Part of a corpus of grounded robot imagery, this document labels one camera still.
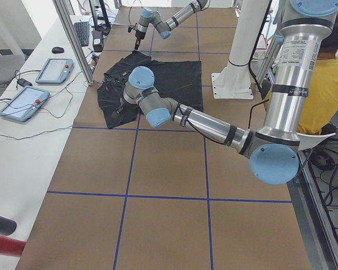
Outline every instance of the white desk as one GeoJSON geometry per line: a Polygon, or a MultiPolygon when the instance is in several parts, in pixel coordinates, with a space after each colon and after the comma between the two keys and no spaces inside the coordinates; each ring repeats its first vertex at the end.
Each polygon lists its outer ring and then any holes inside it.
{"type": "MultiPolygon", "coordinates": [[[[73,22],[88,19],[89,16],[72,17],[73,22]]],[[[90,47],[83,47],[85,55],[90,53],[90,47]]],[[[55,94],[81,71],[59,20],[41,40],[21,68],[21,72],[41,69],[50,57],[73,59],[74,68],[64,84],[59,86],[35,85],[38,73],[24,74],[21,77],[32,82],[34,86],[55,94]],[[54,55],[51,52],[54,46],[63,47],[65,52],[54,55]]],[[[16,80],[13,80],[1,98],[12,98],[21,89],[20,86],[18,90],[16,89],[16,80]]],[[[21,138],[71,126],[86,89],[87,83],[84,76],[80,74],[68,87],[74,98],[69,110],[62,118],[56,119],[44,110],[39,110],[37,115],[23,124],[0,118],[0,134],[21,138]]],[[[63,91],[49,99],[43,108],[50,110],[54,115],[61,115],[70,97],[69,93],[63,91]]],[[[16,231],[9,237],[24,241],[28,239],[69,133],[70,129],[66,129],[22,141],[0,137],[0,215],[17,222],[16,231]]],[[[19,259],[15,257],[0,255],[0,269],[15,269],[18,261],[19,259]]]]}

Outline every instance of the small blue device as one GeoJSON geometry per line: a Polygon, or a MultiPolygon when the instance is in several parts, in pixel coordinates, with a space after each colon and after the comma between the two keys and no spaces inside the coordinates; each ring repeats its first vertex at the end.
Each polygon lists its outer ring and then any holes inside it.
{"type": "Polygon", "coordinates": [[[69,76],[73,65],[73,60],[69,58],[49,58],[35,82],[38,84],[62,84],[69,76]]]}
{"type": "Polygon", "coordinates": [[[25,86],[8,104],[0,111],[0,115],[19,122],[25,122],[49,98],[50,92],[25,86]]]}

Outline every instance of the red object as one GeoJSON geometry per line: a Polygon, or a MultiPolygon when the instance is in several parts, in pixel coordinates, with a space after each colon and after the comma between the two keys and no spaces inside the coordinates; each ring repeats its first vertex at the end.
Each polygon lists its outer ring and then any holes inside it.
{"type": "Polygon", "coordinates": [[[26,242],[0,235],[0,255],[20,257],[26,242]]]}

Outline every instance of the black mouse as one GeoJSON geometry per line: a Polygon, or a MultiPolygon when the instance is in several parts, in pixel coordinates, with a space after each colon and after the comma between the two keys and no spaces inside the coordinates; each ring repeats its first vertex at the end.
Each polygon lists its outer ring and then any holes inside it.
{"type": "Polygon", "coordinates": [[[52,50],[51,50],[52,53],[63,53],[64,52],[64,48],[61,48],[61,47],[54,47],[52,50]]]}

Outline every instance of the yellow cloth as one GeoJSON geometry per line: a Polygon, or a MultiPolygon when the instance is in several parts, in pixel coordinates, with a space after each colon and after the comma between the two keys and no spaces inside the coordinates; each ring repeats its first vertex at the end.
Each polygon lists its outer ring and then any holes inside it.
{"type": "MultiPolygon", "coordinates": [[[[271,91],[265,99],[270,98],[271,91]]],[[[338,110],[338,60],[318,60],[305,99],[298,132],[319,135],[338,110]]]]}

